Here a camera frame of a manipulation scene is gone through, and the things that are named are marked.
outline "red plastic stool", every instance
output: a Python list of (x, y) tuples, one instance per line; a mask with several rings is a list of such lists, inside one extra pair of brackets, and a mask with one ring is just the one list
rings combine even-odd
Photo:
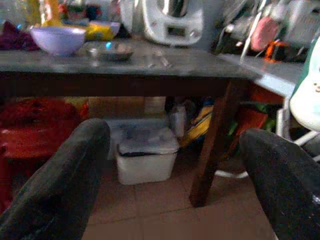
[(38, 160), (48, 160), (81, 122), (77, 109), (59, 99), (37, 98), (9, 103), (0, 113), (0, 214), (10, 205), (8, 159), (24, 162), (30, 177)]

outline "white plastic container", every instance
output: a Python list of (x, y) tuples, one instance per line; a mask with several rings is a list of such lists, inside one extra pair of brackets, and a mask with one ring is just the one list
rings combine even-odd
[(118, 179), (123, 185), (160, 182), (170, 178), (179, 144), (172, 131), (136, 129), (118, 145)]

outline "gray table top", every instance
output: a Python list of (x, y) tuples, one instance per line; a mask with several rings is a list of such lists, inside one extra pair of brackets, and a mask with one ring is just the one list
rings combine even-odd
[(225, 54), (220, 58), (260, 74), (261, 77), (254, 80), (257, 85), (288, 98), (291, 97), (304, 68), (303, 63), (268, 63), (261, 57), (253, 56), (246, 56), (243, 62), (240, 62), (239, 55)]
[[(0, 72), (36, 72), (63, 74), (149, 75), (181, 77), (227, 77), (255, 80), (259, 74), (238, 64), (223, 60), (208, 52), (192, 48), (170, 48), (146, 41), (116, 40), (133, 47), (134, 54), (125, 62), (100, 61), (86, 56), (84, 48), (74, 56), (51, 56), (43, 51), (0, 51)], [(154, 67), (148, 67), (154, 51), (161, 51), (172, 64), (165, 67), (159, 57), (153, 58)]]

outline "container lid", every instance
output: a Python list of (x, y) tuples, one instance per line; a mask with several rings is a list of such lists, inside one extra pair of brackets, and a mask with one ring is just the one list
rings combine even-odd
[(168, 128), (135, 128), (118, 146), (121, 155), (130, 154), (174, 154), (179, 149), (179, 143)]

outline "white kitchen appliance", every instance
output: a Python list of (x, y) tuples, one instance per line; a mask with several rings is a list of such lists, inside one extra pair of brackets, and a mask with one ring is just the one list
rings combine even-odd
[(159, 44), (188, 46), (204, 28), (201, 0), (142, 0), (144, 35)]

